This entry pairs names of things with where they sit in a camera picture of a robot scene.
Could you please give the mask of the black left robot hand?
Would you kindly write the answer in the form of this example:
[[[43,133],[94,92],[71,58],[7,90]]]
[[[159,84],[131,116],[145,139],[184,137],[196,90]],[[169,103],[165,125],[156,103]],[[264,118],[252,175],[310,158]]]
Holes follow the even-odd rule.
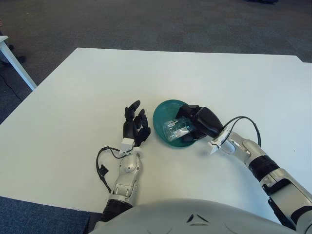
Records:
[[[139,114],[135,116],[135,112],[139,106],[140,100],[137,100],[129,107],[126,107],[124,113],[123,137],[133,139],[135,147],[139,147],[142,142],[146,141],[151,133],[145,110],[141,109]]]

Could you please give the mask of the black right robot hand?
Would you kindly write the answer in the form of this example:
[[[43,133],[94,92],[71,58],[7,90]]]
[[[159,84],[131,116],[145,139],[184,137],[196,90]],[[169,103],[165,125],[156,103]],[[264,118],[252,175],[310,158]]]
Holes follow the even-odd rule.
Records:
[[[216,138],[224,128],[218,117],[207,107],[184,104],[176,115],[176,118],[181,117],[190,120],[195,127],[182,137],[185,142],[193,142],[206,136]]]

